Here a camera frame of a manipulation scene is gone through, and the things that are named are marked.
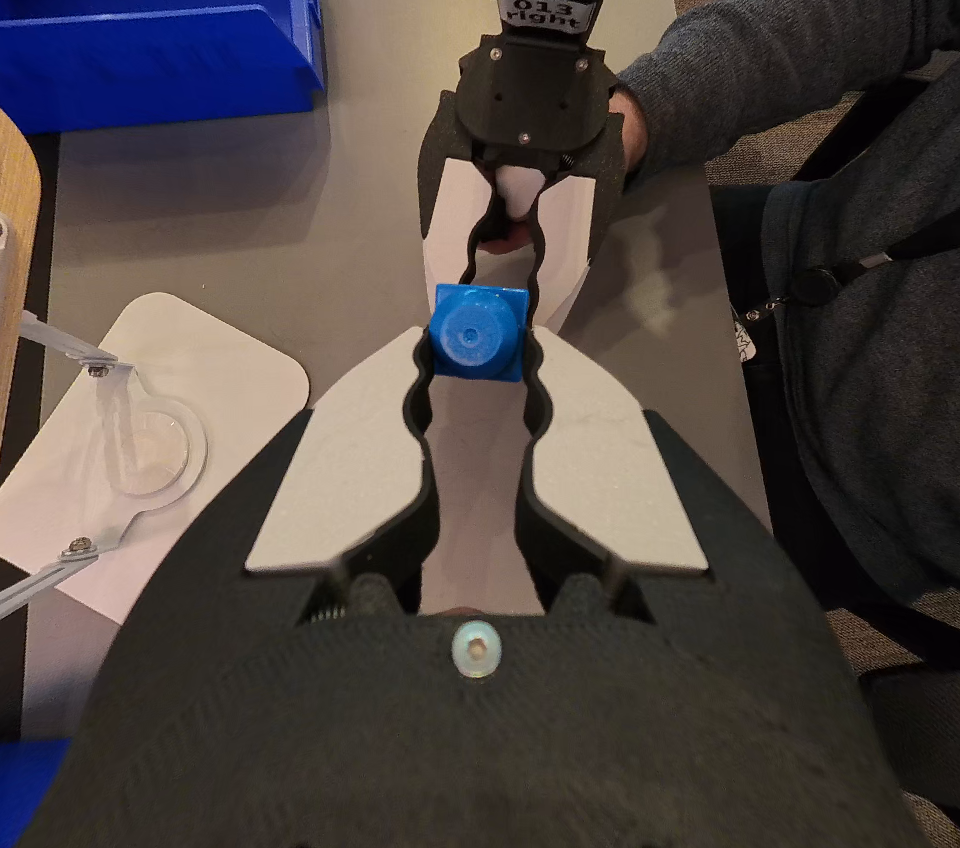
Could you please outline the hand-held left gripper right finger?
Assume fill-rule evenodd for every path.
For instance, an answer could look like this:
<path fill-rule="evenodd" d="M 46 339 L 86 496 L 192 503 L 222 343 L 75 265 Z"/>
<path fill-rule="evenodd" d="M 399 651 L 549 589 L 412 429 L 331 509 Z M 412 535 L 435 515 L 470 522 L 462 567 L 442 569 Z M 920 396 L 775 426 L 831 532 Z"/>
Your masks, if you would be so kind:
<path fill-rule="evenodd" d="M 616 602 L 634 573 L 699 578 L 709 561 L 638 399 L 546 327 L 527 332 L 517 544 L 544 608 L 573 576 Z"/>

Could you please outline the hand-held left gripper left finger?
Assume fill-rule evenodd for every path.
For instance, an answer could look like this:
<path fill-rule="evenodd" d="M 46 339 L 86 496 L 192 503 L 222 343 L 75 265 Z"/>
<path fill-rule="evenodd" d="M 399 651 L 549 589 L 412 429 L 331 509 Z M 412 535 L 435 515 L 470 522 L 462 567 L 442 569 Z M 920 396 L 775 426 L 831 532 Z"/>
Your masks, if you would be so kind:
<path fill-rule="evenodd" d="M 414 326 L 320 398 L 246 557 L 256 577 L 315 576 L 345 592 L 386 578 L 419 612 L 439 541 L 439 491 L 426 433 L 434 357 Z"/>

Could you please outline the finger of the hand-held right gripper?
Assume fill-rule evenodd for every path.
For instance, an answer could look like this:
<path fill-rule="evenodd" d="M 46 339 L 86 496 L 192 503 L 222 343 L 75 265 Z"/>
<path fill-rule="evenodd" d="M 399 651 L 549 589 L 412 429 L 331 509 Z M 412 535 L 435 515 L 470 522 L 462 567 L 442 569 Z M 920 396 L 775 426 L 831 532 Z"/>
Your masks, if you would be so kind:
<path fill-rule="evenodd" d="M 423 239 L 426 288 L 468 284 L 476 274 L 475 231 L 491 210 L 495 186 L 473 162 L 446 159 Z"/>
<path fill-rule="evenodd" d="M 592 267 L 596 182 L 571 175 L 541 192 L 529 222 L 534 266 L 528 279 L 534 327 L 558 333 Z"/>

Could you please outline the blue toy block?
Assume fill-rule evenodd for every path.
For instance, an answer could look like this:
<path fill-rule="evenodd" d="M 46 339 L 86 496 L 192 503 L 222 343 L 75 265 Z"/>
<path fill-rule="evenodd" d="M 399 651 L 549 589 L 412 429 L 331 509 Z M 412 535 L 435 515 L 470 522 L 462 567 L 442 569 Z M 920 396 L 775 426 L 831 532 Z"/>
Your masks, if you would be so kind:
<path fill-rule="evenodd" d="M 528 290 L 439 284 L 428 326 L 435 373 L 520 382 L 529 306 Z"/>

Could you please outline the blue plastic bin with tag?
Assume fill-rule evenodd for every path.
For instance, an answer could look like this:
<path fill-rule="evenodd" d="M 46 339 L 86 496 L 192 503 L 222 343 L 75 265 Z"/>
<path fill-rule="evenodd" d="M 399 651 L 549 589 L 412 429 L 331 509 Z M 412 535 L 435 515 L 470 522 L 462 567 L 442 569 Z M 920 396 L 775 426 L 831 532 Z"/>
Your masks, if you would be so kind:
<path fill-rule="evenodd" d="M 69 739 L 1 745 L 1 846 L 16 844 L 49 790 Z"/>

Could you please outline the person's right forearm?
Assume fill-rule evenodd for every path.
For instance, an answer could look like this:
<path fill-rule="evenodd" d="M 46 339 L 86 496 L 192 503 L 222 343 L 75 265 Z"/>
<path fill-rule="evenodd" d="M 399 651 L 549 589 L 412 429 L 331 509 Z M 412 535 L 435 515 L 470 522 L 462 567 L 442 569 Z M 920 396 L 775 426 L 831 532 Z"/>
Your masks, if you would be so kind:
<path fill-rule="evenodd" d="M 714 0 L 681 15 L 618 76 L 638 100 L 652 176 L 958 47 L 958 0 Z"/>

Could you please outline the grey desk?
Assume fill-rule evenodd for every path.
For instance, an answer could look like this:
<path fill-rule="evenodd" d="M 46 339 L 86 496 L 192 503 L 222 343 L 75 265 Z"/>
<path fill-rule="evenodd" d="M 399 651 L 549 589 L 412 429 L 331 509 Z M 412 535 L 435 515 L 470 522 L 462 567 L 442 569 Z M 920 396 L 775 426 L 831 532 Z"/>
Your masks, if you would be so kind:
<path fill-rule="evenodd" d="M 46 192 L 47 314 L 99 341 L 166 291 L 297 360 L 310 394 L 426 323 L 416 165 L 496 0 L 320 0 L 328 90 L 309 113 L 30 140 Z M 621 70 L 674 0 L 605 0 L 591 43 Z M 704 171 L 632 191 L 561 334 L 659 412 L 771 527 Z M 441 536 L 421 608 L 540 609 L 514 538 L 523 391 L 438 379 L 428 432 Z"/>

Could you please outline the person's right hand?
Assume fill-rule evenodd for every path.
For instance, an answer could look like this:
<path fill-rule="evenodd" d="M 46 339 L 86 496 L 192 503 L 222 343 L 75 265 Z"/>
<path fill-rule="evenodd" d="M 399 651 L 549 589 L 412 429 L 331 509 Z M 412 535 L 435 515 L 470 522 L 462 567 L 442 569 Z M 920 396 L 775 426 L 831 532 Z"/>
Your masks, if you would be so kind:
<path fill-rule="evenodd" d="M 610 97 L 608 110 L 622 120 L 621 139 L 625 170 L 636 171 L 649 146 L 649 130 L 643 109 L 637 98 L 626 88 L 618 87 Z"/>

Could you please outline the wooden book stand white base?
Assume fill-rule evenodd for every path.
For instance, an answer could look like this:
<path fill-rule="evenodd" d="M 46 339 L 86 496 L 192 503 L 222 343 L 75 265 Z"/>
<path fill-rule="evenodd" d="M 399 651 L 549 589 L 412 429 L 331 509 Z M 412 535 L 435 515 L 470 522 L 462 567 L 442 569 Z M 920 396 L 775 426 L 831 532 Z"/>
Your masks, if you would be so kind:
<path fill-rule="evenodd" d="M 121 625 L 212 499 L 306 406 L 291 357 L 165 292 L 101 343 L 15 303 L 18 338 L 80 372 L 2 485 L 2 619 L 63 586 Z"/>

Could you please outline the person's torso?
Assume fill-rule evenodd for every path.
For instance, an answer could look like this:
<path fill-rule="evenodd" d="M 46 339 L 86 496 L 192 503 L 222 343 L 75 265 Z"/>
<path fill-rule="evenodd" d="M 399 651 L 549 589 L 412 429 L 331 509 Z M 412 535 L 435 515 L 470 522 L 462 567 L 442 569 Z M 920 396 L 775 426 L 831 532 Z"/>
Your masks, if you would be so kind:
<path fill-rule="evenodd" d="M 958 63 L 817 181 L 711 190 L 774 536 L 825 607 L 958 588 Z"/>

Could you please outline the plain blue plastic bin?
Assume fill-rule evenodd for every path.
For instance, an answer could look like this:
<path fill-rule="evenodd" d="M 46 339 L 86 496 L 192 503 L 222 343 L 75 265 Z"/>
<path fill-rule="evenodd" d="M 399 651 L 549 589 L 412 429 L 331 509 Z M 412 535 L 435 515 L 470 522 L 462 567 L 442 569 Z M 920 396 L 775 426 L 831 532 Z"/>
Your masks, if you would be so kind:
<path fill-rule="evenodd" d="M 1 105 L 24 134 L 310 111 L 320 0 L 1 0 Z"/>

